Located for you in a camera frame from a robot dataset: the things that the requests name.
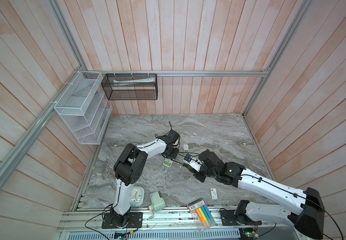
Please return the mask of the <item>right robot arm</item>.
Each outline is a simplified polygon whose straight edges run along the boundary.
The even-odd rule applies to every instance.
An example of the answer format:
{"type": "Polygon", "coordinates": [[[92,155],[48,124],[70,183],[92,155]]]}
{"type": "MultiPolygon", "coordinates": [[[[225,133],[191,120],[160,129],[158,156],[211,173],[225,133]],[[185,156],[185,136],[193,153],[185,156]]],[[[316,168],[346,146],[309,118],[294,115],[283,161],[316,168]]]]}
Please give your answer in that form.
{"type": "Polygon", "coordinates": [[[184,166],[204,182],[207,177],[224,185],[249,190],[276,204],[240,201],[235,211],[237,222],[272,222],[293,226],[301,234],[321,240],[324,237],[325,209],[320,193],[313,189],[296,189],[260,176],[235,163],[224,163],[214,152],[206,150],[198,157],[186,154],[184,166]]]}

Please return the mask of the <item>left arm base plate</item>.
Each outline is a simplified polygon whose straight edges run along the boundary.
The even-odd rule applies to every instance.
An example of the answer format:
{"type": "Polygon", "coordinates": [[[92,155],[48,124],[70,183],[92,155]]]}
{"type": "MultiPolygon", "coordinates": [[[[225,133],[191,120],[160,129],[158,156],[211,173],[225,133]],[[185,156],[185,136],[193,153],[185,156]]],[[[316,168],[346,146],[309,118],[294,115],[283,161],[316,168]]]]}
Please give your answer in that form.
{"type": "Polygon", "coordinates": [[[123,216],[118,215],[116,212],[104,214],[102,229],[116,229],[116,228],[141,228],[143,223],[142,212],[129,212],[123,216]]]}

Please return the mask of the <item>paper in black basket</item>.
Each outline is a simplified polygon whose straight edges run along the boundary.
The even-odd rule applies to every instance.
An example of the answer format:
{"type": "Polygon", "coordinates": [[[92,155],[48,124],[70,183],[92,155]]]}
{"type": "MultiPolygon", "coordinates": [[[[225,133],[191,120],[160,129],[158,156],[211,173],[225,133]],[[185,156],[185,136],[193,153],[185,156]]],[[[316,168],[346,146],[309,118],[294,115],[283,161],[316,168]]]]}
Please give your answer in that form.
{"type": "Polygon", "coordinates": [[[129,80],[113,80],[114,87],[153,87],[156,82],[155,77],[129,80]]]}

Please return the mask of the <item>pale green alarm clock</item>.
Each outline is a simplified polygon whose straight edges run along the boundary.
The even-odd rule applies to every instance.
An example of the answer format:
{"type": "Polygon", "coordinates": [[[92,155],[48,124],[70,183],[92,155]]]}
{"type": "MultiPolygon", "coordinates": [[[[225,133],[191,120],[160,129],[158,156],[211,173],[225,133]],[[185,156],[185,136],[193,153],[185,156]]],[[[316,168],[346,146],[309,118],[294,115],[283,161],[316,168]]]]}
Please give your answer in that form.
{"type": "Polygon", "coordinates": [[[144,203],[145,190],[139,186],[133,186],[131,193],[130,206],[131,208],[141,207],[144,203]]]}

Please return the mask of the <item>red white remote control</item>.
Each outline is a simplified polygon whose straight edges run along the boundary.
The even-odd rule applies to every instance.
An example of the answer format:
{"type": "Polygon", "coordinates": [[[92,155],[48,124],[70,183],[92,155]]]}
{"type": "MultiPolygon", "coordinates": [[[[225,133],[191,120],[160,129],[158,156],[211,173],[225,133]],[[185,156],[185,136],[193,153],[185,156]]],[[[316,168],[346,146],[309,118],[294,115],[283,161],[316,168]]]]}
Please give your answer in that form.
{"type": "Polygon", "coordinates": [[[167,168],[170,168],[173,164],[173,161],[170,160],[170,159],[164,159],[164,162],[163,162],[163,166],[164,167],[167,167],[167,168]]]}

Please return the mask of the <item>pack of coloured markers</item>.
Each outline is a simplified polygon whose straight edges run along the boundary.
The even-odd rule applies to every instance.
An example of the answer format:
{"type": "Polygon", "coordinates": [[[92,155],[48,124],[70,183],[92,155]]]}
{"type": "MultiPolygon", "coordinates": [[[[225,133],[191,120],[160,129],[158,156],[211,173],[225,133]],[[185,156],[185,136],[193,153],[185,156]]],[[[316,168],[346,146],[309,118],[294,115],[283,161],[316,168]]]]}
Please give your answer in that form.
{"type": "Polygon", "coordinates": [[[203,232],[217,225],[204,199],[200,198],[189,203],[187,208],[199,232],[203,232]]]}

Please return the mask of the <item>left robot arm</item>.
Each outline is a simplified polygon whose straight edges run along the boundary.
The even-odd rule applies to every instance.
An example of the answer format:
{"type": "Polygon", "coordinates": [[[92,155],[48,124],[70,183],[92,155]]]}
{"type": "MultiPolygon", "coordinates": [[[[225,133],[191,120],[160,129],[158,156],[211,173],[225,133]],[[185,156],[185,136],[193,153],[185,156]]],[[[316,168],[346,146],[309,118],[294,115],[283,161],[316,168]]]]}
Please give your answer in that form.
{"type": "Polygon", "coordinates": [[[123,217],[130,211],[131,193],[140,178],[146,161],[156,155],[175,160],[179,153],[180,135],[170,130],[155,136],[155,139],[142,145],[127,144],[114,165],[117,190],[113,213],[123,217]]]}

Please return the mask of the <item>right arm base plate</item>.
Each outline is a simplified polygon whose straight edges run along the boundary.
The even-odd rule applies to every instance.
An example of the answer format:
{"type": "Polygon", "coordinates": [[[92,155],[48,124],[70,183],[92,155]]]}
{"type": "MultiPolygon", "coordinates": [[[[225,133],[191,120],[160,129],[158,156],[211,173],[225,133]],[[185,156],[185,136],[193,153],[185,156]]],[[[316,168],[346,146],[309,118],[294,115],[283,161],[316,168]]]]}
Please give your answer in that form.
{"type": "Polygon", "coordinates": [[[262,221],[252,221],[247,217],[246,214],[238,213],[237,210],[226,210],[221,208],[219,210],[219,214],[221,216],[223,226],[262,225],[262,221]]]}

